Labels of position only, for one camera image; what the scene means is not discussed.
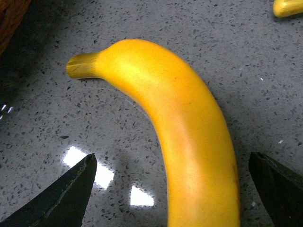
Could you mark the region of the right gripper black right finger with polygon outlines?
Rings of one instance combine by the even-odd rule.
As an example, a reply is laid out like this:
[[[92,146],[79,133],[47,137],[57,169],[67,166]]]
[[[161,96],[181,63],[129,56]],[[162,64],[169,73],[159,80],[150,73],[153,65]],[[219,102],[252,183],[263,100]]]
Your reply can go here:
[[[271,157],[252,152],[249,172],[276,227],[303,225],[303,177]]]

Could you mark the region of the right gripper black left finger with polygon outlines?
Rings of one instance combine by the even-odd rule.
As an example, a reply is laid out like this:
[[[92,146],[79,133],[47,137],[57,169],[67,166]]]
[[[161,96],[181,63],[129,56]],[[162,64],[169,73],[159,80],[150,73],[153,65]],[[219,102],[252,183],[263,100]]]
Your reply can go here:
[[[95,154],[88,154],[0,225],[2,227],[82,226],[96,171]]]

